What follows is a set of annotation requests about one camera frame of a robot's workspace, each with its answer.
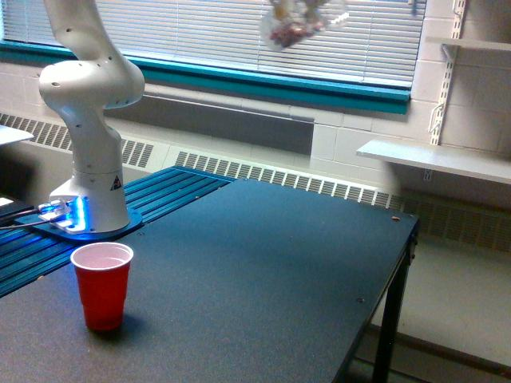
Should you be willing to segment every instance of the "window sill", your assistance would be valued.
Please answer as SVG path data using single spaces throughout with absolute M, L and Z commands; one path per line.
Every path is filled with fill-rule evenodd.
M 0 41 L 0 60 L 54 64 L 74 58 L 66 48 Z M 285 77 L 141 57 L 127 58 L 141 68 L 149 81 L 240 93 L 246 97 L 298 101 L 311 107 L 318 105 L 406 114 L 410 100 L 410 91 L 403 89 Z

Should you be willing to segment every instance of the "table leg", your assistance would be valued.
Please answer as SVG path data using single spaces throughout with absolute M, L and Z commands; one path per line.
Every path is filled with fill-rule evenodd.
M 399 315 L 402 298 L 405 293 L 406 276 L 410 265 L 411 246 L 406 250 L 404 259 L 394 276 L 386 293 L 385 310 L 383 312 L 382 329 L 374 362 L 373 382 L 385 383 L 389 376 L 390 360 L 396 333 L 398 332 Z

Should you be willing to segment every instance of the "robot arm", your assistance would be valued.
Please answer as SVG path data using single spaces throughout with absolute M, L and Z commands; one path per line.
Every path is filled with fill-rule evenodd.
M 115 231 L 129 223 L 121 137 L 103 112 L 139 101 L 144 77 L 110 41 L 94 0 L 45 0 L 45 6 L 55 38 L 78 58 L 46 67 L 39 81 L 73 142 L 73 177 L 50 195 L 69 205 L 69 219 L 57 225 L 76 234 Z

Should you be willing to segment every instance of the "window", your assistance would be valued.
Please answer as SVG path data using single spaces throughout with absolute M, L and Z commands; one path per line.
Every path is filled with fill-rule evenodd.
M 1 1 L 6 40 L 58 45 L 43 0 Z M 268 0 L 97 0 L 111 38 L 131 56 L 410 88 L 426 0 L 346 3 L 347 27 L 273 52 L 259 36 Z

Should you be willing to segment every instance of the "red solo cup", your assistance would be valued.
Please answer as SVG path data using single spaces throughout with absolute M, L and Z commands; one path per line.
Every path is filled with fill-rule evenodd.
M 85 324 L 94 331 L 119 327 L 133 250 L 121 243 L 91 243 L 71 254 Z

